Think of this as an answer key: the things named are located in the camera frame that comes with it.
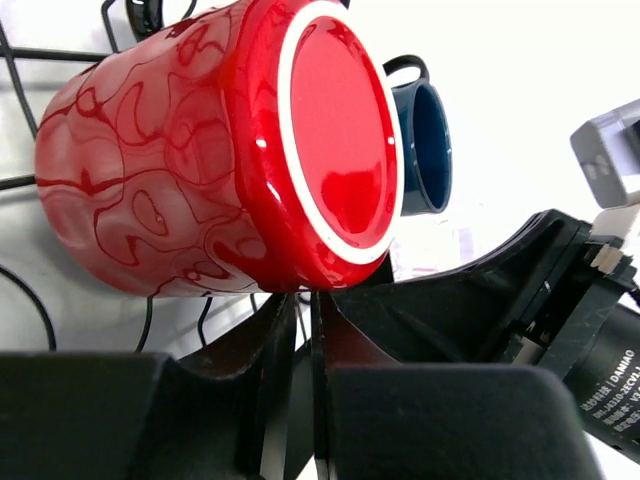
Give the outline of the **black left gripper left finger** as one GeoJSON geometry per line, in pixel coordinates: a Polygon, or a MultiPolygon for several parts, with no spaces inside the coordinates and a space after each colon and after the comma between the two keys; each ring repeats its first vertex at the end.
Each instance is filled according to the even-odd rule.
{"type": "Polygon", "coordinates": [[[210,345],[1,358],[5,479],[280,479],[296,338],[274,295],[210,345]]]}

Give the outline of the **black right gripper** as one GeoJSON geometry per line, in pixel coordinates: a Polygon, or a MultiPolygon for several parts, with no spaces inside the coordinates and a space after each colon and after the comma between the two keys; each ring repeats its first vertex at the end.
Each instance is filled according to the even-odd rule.
{"type": "Polygon", "coordinates": [[[436,275],[334,294],[338,309],[397,361],[537,365],[573,394],[585,430],[639,447],[639,298],[619,234],[557,210],[533,215],[483,257],[436,275]]]}

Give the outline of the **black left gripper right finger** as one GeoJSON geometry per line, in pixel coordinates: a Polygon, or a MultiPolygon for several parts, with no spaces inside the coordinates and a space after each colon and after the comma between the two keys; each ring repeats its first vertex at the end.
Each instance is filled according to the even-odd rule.
{"type": "Polygon", "coordinates": [[[322,479],[596,479],[573,398],[551,372],[403,364],[312,298],[314,455],[322,479]]]}

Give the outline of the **dark blue mug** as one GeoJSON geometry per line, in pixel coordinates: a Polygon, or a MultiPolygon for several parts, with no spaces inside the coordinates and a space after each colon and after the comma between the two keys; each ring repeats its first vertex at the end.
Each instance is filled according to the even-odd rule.
{"type": "Polygon", "coordinates": [[[420,57],[401,55],[383,65],[386,75],[410,67],[419,70],[418,78],[392,88],[405,159],[401,214],[439,214],[448,206],[453,176],[449,125],[441,98],[420,57]]]}

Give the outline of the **red mug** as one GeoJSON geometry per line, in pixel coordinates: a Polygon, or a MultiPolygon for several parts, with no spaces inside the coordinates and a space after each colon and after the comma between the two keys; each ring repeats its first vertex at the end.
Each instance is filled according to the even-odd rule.
{"type": "Polygon", "coordinates": [[[237,1],[74,76],[44,112],[48,221],[134,295],[361,283],[400,217],[404,155],[381,63],[337,1],[237,1]],[[73,188],[81,174],[111,188],[73,188]]]}

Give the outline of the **black wire dish rack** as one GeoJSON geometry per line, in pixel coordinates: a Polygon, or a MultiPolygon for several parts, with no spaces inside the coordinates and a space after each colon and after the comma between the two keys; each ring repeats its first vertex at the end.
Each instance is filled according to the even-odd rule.
{"type": "MultiPolygon", "coordinates": [[[[111,22],[111,15],[109,10],[112,5],[116,2],[122,2],[124,5],[126,3],[127,13],[130,15],[130,22],[133,25],[135,16],[138,14],[132,13],[136,7],[142,7],[142,24],[141,27],[142,33],[135,33],[136,28],[132,26],[131,28],[134,30],[134,36],[139,39],[143,39],[146,34],[153,34],[154,29],[162,28],[162,1],[102,1],[100,6],[100,15],[103,23],[103,29],[108,38],[109,42],[109,51],[107,52],[85,52],[80,50],[55,50],[55,49],[44,49],[44,48],[31,48],[31,47],[18,47],[16,45],[11,45],[4,30],[4,27],[1,22],[1,57],[5,58],[6,66],[9,71],[9,75],[11,77],[11,82],[13,89],[16,92],[18,97],[20,106],[24,113],[25,119],[29,126],[29,129],[34,137],[35,142],[35,154],[34,154],[34,168],[35,173],[31,175],[22,175],[15,177],[6,177],[1,178],[1,191],[17,189],[29,185],[38,185],[43,187],[46,182],[55,182],[54,180],[45,180],[44,177],[44,167],[39,166],[40,164],[48,166],[49,164],[63,167],[73,166],[71,163],[72,154],[69,153],[70,140],[67,137],[63,137],[63,140],[58,143],[54,142],[54,147],[52,150],[46,150],[43,146],[45,145],[45,140],[47,139],[47,130],[43,126],[46,124],[46,121],[43,117],[40,125],[36,125],[36,120],[33,115],[32,109],[30,107],[29,101],[27,100],[23,83],[18,73],[18,68],[16,66],[16,60],[36,60],[36,61],[54,61],[54,62],[68,62],[68,63],[87,63],[90,66],[87,68],[86,72],[92,73],[97,65],[104,61],[105,58],[109,58],[109,56],[117,55],[120,52],[118,48],[116,34],[114,33],[113,25],[111,22]]],[[[93,178],[91,174],[81,174],[81,179],[76,182],[80,186],[76,185],[72,182],[72,185],[75,185],[73,188],[81,189],[82,187],[94,188],[95,191],[93,193],[102,192],[105,189],[111,188],[108,184],[108,181],[105,180],[104,185],[102,185],[96,178],[93,178]]],[[[34,305],[36,312],[38,313],[45,332],[46,332],[46,341],[47,347],[45,347],[46,352],[55,352],[58,348],[57,338],[55,333],[54,324],[52,323],[51,316],[43,303],[42,299],[38,296],[38,294],[32,289],[32,287],[24,281],[21,277],[17,276],[13,271],[5,268],[5,266],[1,265],[1,277],[6,278],[7,282],[11,282],[16,286],[16,288],[20,289],[30,300],[30,302],[34,305]]],[[[213,301],[211,292],[205,292],[204,294],[199,294],[202,298],[206,298],[206,302],[204,304],[204,308],[198,318],[197,327],[194,327],[194,330],[197,331],[199,336],[199,341],[202,344],[202,347],[205,347],[208,342],[205,337],[204,332],[204,322],[205,320],[212,319],[213,313],[209,313],[211,303],[213,301]]],[[[141,331],[141,336],[139,342],[136,346],[135,352],[141,352],[143,347],[146,345],[146,341],[149,335],[149,331],[151,328],[151,323],[153,319],[153,305],[154,299],[157,299],[159,294],[155,293],[148,298],[145,298],[146,307],[145,307],[145,318],[141,331]]],[[[253,319],[257,314],[264,313],[264,308],[267,305],[271,305],[272,300],[274,300],[276,295],[271,295],[265,298],[265,301],[261,305],[256,305],[256,294],[246,294],[244,295],[247,301],[251,301],[251,306],[253,312],[250,316],[245,319],[238,320],[245,321],[249,319],[253,319]]],[[[289,300],[292,302],[290,306],[293,308],[292,315],[295,315],[296,322],[299,323],[299,327],[302,330],[302,336],[304,337],[304,341],[307,342],[307,333],[305,330],[305,322],[303,321],[304,315],[300,312],[300,302],[303,304],[309,305],[304,298],[299,298],[298,294],[291,295],[289,300]]]]}

